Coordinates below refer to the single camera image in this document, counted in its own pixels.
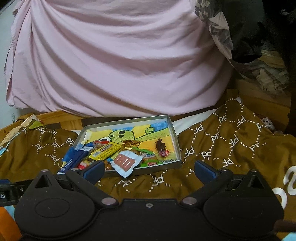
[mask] snack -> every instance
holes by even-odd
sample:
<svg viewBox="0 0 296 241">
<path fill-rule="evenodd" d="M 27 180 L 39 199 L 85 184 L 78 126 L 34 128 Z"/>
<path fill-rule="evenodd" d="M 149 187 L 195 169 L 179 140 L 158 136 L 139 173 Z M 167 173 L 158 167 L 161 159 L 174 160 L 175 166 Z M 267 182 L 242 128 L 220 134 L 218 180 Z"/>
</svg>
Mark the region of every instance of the snack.
<svg viewBox="0 0 296 241">
<path fill-rule="evenodd" d="M 135 162 L 135 159 L 132 159 L 122 154 L 119 154 L 114 160 L 114 163 L 116 165 L 119 165 L 124 171 L 129 170 Z"/>
<path fill-rule="evenodd" d="M 151 153 L 140 151 L 140 156 L 143 157 L 143 162 L 157 160 L 157 157 L 155 156 L 155 154 L 153 152 L 151 154 Z"/>
<path fill-rule="evenodd" d="M 109 171 L 109 170 L 113 170 L 114 168 L 111 166 L 110 162 L 105 160 L 104 161 L 105 164 L 105 171 Z"/>
<path fill-rule="evenodd" d="M 161 142 L 161 139 L 158 138 L 156 142 L 156 150 L 158 151 L 161 157 L 167 157 L 170 152 L 166 149 L 165 144 Z"/>
<path fill-rule="evenodd" d="M 155 166 L 162 163 L 163 163 L 162 161 L 158 161 L 158 160 L 145 161 L 140 165 L 140 167 L 150 167 L 150 166 Z"/>
<path fill-rule="evenodd" d="M 93 163 L 93 161 L 89 161 L 89 160 L 83 160 L 79 165 L 78 165 L 78 169 L 83 170 L 84 168 L 88 167 L 89 165 L 91 165 Z"/>
<path fill-rule="evenodd" d="M 107 145 L 95 150 L 89 155 L 89 158 L 92 160 L 105 160 L 121 148 L 120 144 L 109 142 Z"/>
<path fill-rule="evenodd" d="M 94 151 L 100 149 L 101 147 L 107 145 L 110 141 L 94 141 Z"/>
<path fill-rule="evenodd" d="M 150 167 L 150 166 L 155 166 L 155 165 L 159 165 L 159 164 L 169 163 L 169 162 L 172 162 L 172 161 L 174 161 L 174 160 L 163 160 L 163 161 L 149 160 L 149 161 L 143 162 L 140 165 L 140 167 Z"/>
<path fill-rule="evenodd" d="M 130 151 L 134 152 L 135 154 L 140 155 L 139 151 L 133 150 L 133 148 L 137 147 L 139 145 L 139 143 L 140 143 L 140 141 L 136 141 L 136 140 L 123 140 L 120 150 L 118 152 L 114 153 L 111 156 L 111 159 L 114 160 L 118 156 L 119 152 L 125 151 L 125 150 L 130 150 Z"/>
<path fill-rule="evenodd" d="M 143 157 L 129 151 L 121 151 L 114 161 L 110 161 L 112 167 L 123 177 L 129 176 L 133 168 L 139 165 Z"/>
<path fill-rule="evenodd" d="M 137 147 L 139 144 L 140 144 L 140 141 L 124 140 L 124 141 L 122 141 L 122 146 L 120 148 L 120 151 L 124 151 L 124 150 L 132 151 L 132 149 Z"/>
</svg>

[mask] metal screw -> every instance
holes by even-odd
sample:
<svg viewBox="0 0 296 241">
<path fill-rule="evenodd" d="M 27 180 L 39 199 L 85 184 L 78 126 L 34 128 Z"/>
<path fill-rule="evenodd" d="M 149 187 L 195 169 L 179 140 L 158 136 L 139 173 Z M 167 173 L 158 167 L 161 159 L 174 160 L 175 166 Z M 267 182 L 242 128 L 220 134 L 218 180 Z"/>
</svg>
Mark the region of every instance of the metal screw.
<svg viewBox="0 0 296 241">
<path fill-rule="evenodd" d="M 112 197 L 105 197 L 102 199 L 102 204 L 105 204 L 105 205 L 112 205 L 114 203 L 116 203 L 116 199 L 115 198 L 112 198 Z"/>
<path fill-rule="evenodd" d="M 146 203 L 145 206 L 148 207 L 148 208 L 151 208 L 151 207 L 153 207 L 154 205 L 153 205 L 152 203 Z"/>
<path fill-rule="evenodd" d="M 197 202 L 197 200 L 194 197 L 185 197 L 183 198 L 182 202 L 187 205 L 193 205 Z"/>
</svg>

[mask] orange object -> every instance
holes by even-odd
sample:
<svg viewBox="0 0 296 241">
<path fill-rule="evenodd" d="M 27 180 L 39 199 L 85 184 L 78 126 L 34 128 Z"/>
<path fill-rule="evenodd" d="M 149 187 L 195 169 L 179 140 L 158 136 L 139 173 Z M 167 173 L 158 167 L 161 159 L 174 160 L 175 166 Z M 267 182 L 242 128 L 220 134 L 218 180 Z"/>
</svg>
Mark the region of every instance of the orange object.
<svg viewBox="0 0 296 241">
<path fill-rule="evenodd" d="M 4 207 L 0 207 L 0 235 L 5 241 L 18 241 L 22 237 L 16 222 Z"/>
</svg>

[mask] white wall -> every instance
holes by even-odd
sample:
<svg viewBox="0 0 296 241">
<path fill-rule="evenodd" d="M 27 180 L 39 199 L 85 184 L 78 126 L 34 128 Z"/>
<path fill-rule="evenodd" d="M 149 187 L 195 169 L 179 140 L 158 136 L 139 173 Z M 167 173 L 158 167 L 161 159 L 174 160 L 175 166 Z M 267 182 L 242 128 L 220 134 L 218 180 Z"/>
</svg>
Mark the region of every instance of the white wall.
<svg viewBox="0 0 296 241">
<path fill-rule="evenodd" d="M 11 43 L 11 25 L 14 20 L 12 11 L 17 1 L 14 1 L 0 14 L 0 128 L 10 125 L 20 115 L 32 112 L 32 110 L 15 109 L 6 103 L 6 83 L 4 78 L 4 65 Z"/>
</svg>

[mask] wooden bed frame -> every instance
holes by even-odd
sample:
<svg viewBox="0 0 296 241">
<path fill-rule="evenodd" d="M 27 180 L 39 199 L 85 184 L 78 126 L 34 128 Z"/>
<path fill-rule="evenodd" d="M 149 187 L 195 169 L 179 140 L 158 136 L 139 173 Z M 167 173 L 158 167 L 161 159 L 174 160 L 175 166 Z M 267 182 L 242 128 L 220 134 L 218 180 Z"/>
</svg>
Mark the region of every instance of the wooden bed frame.
<svg viewBox="0 0 296 241">
<path fill-rule="evenodd" d="M 285 130 L 289 121 L 288 119 L 288 113 L 290 112 L 289 107 L 281 104 L 273 103 L 270 101 L 258 99 L 255 97 L 250 97 L 247 95 L 239 95 L 239 96 L 241 97 L 241 99 L 243 100 L 243 104 L 247 108 L 249 108 L 256 114 L 261 115 L 262 117 L 268 117 L 269 119 L 271 119 L 276 129 L 281 131 Z M 221 106 L 225 102 L 225 100 L 226 100 L 226 96 L 222 96 L 222 98 L 220 98 L 220 100 L 216 104 L 215 108 L 218 108 L 219 106 Z M 172 121 L 175 121 L 175 120 L 178 120 L 190 115 L 194 115 L 197 113 L 201 113 L 210 109 L 213 109 L 213 107 L 203 109 L 197 112 L 184 114 L 184 115 L 172 116 L 171 119 Z M 1 129 L 0 141 L 2 141 L 5 138 L 5 136 L 10 130 L 21 125 L 32 114 L 33 113 L 22 115 L 17 119 L 15 123 Z M 90 117 L 76 116 L 73 114 L 66 113 L 65 111 L 62 111 L 62 110 L 40 114 L 40 115 L 37 115 L 37 117 L 43 122 L 44 125 L 59 123 L 61 128 L 66 130 L 82 130 L 83 124 L 81 120 L 90 118 Z"/>
</svg>

